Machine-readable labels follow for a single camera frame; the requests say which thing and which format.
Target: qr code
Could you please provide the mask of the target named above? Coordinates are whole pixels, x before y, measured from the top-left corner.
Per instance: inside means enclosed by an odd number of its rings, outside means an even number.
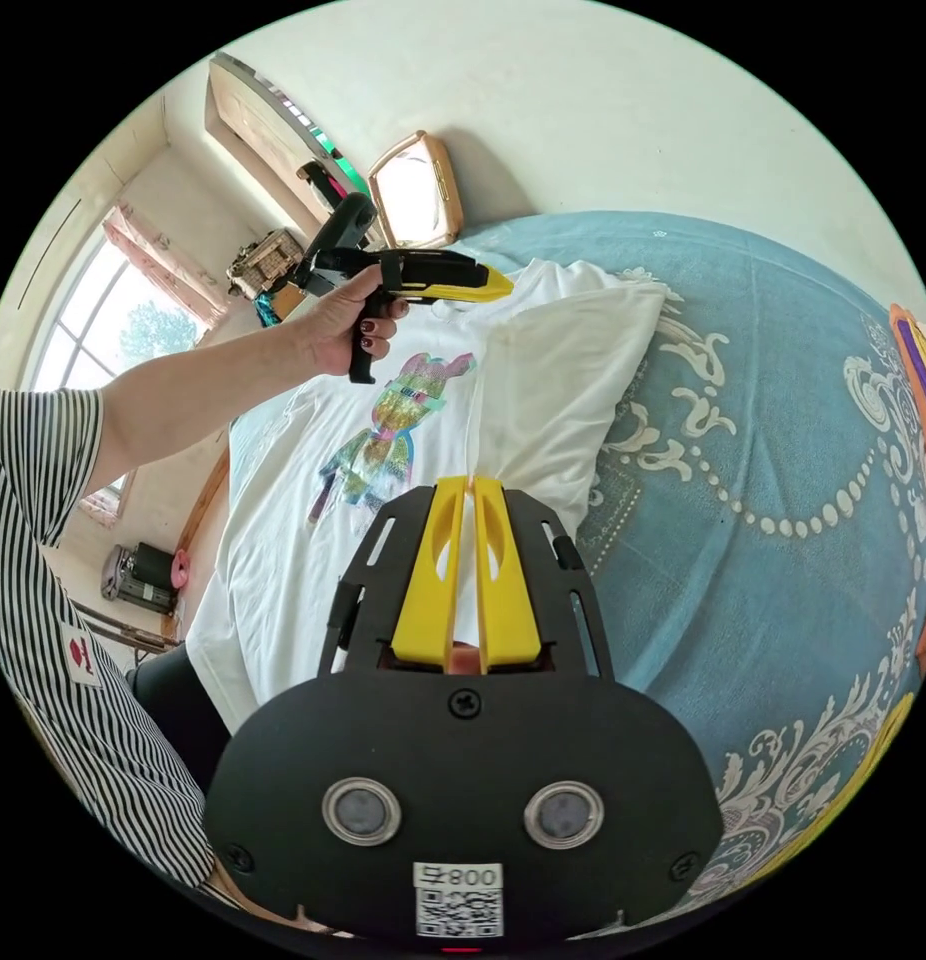
[[[502,937],[502,890],[417,890],[421,937]]]

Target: camera lens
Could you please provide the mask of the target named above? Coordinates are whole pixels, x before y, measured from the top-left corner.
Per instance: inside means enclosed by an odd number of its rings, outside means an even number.
[[[603,801],[583,783],[553,783],[533,796],[523,822],[530,838],[541,847],[569,850],[596,835],[603,824]]]
[[[375,780],[348,777],[323,797],[323,820],[346,843],[375,847],[400,828],[400,805],[393,792]]]

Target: tree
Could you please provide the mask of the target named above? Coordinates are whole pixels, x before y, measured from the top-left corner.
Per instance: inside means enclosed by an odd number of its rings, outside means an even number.
[[[183,309],[164,310],[152,300],[130,310],[130,322],[120,331],[120,351],[127,369],[154,357],[182,353],[196,342],[196,324]]]

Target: black pants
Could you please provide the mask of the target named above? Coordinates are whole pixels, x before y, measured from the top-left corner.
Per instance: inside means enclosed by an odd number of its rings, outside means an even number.
[[[186,647],[144,660],[126,679],[137,702],[206,793],[230,734],[206,695]]]

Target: screw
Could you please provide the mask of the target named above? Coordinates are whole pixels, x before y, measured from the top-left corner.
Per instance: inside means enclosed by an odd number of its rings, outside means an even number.
[[[700,856],[697,853],[684,853],[682,857],[677,857],[670,867],[670,879],[675,883],[682,883],[700,862]]]
[[[450,697],[450,713],[458,720],[470,720],[480,712],[480,695],[475,690],[457,690]]]
[[[253,872],[253,858],[242,847],[231,843],[226,848],[226,859],[230,866],[240,873]]]

